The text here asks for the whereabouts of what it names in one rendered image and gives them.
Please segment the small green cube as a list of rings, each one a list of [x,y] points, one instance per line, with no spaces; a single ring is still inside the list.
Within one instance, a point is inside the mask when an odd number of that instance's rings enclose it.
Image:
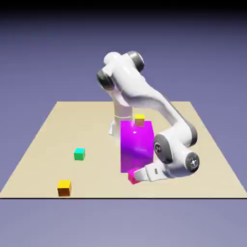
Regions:
[[[85,148],[76,148],[74,151],[74,160],[83,161],[85,159]]]

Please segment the large magenta box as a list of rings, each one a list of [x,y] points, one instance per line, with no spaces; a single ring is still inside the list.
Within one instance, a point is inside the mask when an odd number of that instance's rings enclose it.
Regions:
[[[153,162],[154,131],[151,121],[145,121],[142,127],[136,126],[134,121],[122,121],[120,141],[122,173]]]

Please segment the small yellow cube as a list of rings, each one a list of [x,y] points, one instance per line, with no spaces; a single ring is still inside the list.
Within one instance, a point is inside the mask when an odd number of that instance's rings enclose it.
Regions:
[[[71,196],[71,181],[70,180],[60,180],[57,186],[57,192],[59,197]]]
[[[145,115],[144,114],[136,114],[135,115],[135,126],[143,127],[145,123]]]

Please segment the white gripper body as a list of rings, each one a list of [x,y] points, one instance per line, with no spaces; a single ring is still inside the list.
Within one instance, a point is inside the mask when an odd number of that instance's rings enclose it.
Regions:
[[[136,170],[134,178],[137,181],[157,181],[168,179],[168,175],[166,174],[165,165],[161,161],[156,161]]]

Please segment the small pink cube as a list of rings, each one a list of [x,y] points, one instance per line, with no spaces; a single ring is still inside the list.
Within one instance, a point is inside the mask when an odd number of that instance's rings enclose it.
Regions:
[[[128,180],[132,183],[132,184],[137,184],[140,183],[141,181],[138,181],[135,179],[134,173],[138,170],[138,168],[133,168],[131,170],[128,171]]]

